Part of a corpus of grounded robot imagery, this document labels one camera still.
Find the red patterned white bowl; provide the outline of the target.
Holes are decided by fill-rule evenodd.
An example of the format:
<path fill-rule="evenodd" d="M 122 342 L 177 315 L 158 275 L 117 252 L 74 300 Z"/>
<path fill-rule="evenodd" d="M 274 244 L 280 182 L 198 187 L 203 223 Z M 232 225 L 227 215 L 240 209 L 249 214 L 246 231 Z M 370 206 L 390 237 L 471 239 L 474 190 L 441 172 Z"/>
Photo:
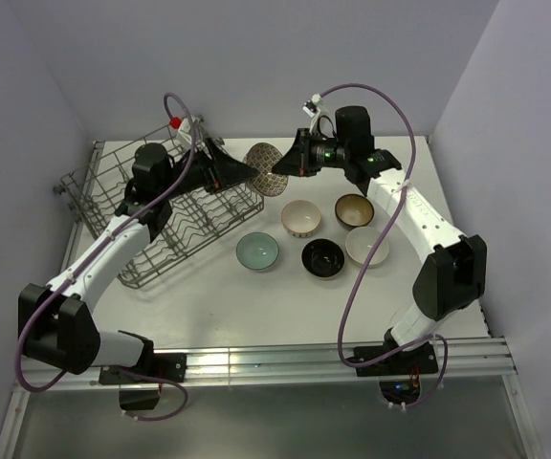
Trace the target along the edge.
<path fill-rule="evenodd" d="M 249 187 L 263 197 L 281 195 L 288 185 L 288 177 L 275 174 L 272 168 L 282 158 L 281 152 L 270 143 L 253 145 L 243 159 L 244 164 L 258 171 L 258 175 L 249 180 Z"/>

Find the white bowl blue stripes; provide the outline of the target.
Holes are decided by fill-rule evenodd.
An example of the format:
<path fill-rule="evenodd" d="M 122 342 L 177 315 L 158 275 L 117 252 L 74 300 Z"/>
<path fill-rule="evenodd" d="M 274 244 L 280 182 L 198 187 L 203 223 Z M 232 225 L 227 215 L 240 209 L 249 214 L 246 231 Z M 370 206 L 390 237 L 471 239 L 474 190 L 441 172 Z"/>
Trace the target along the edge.
<path fill-rule="evenodd" d="M 319 208 L 306 200 L 291 201 L 284 206 L 280 214 L 284 229 L 297 238 L 313 235 L 320 227 L 322 215 Z"/>

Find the black bowl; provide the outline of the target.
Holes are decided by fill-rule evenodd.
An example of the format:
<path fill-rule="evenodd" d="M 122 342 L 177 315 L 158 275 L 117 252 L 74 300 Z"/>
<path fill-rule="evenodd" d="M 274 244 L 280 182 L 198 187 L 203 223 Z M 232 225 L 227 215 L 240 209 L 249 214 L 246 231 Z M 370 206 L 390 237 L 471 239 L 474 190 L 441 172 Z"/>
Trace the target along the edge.
<path fill-rule="evenodd" d="M 329 239 L 314 239 L 301 252 L 301 263 L 311 275 L 327 279 L 338 275 L 345 264 L 342 248 Z"/>

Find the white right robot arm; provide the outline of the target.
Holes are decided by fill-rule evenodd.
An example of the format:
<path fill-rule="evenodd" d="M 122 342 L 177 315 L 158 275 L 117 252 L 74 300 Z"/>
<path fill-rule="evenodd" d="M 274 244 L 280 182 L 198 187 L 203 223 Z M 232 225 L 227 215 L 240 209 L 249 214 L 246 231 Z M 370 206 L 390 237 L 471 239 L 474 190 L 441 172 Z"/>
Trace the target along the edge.
<path fill-rule="evenodd" d="M 386 367 L 405 372 L 416 361 L 415 349 L 433 339 L 447 317 L 483 296 L 486 243 L 444 219 L 412 185 L 411 169 L 376 147 L 364 107 L 338 109 L 331 136 L 320 132 L 326 115 L 317 103 L 308 101 L 303 109 L 311 123 L 297 131 L 292 147 L 272 171 L 312 177 L 324 168 L 342 170 L 348 182 L 386 212 L 386 227 L 398 227 L 422 263 L 412 286 L 412 306 L 385 335 Z"/>

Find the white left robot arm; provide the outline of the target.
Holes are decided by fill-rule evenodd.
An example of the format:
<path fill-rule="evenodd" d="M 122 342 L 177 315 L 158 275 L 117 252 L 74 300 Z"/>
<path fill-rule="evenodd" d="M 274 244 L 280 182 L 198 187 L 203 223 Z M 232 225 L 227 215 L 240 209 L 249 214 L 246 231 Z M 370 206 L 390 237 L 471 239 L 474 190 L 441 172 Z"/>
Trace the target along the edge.
<path fill-rule="evenodd" d="M 165 229 L 172 199 L 195 190 L 216 194 L 257 176 L 214 140 L 204 145 L 180 159 L 156 142 L 136 150 L 132 177 L 104 232 L 70 268 L 44 286 L 27 285 L 19 295 L 16 366 L 27 357 L 75 375 L 93 366 L 120 366 L 134 382 L 152 377 L 151 340 L 101 331 L 93 311 L 122 269 Z"/>

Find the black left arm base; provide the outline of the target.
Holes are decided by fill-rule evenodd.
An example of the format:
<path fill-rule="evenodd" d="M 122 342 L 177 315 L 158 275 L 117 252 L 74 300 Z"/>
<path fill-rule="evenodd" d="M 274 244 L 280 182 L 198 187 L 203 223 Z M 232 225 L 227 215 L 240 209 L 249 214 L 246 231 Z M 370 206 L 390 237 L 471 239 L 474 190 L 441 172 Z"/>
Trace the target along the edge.
<path fill-rule="evenodd" d="M 182 386 L 186 370 L 186 353 L 157 353 L 148 363 L 134 367 L 102 367 L 98 384 L 119 388 L 119 406 L 124 416 L 143 422 L 163 421 L 180 414 L 187 407 L 189 395 Z M 146 412 L 157 407 L 166 385 L 180 391 L 182 401 L 179 406 L 167 414 L 146 415 Z"/>

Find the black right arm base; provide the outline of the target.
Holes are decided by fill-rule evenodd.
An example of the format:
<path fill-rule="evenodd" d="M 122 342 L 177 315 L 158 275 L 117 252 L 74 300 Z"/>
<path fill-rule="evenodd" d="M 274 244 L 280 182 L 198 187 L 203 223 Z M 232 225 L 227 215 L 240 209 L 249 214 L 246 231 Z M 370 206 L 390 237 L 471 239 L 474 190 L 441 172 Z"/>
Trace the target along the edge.
<path fill-rule="evenodd" d="M 354 367 L 357 378 L 386 378 L 379 383 L 382 396 L 388 404 L 404 409 L 423 399 L 422 376 L 437 376 L 440 384 L 444 370 L 430 339 L 391 354 L 396 348 L 387 333 L 382 344 L 354 347 L 347 361 L 358 365 Z"/>

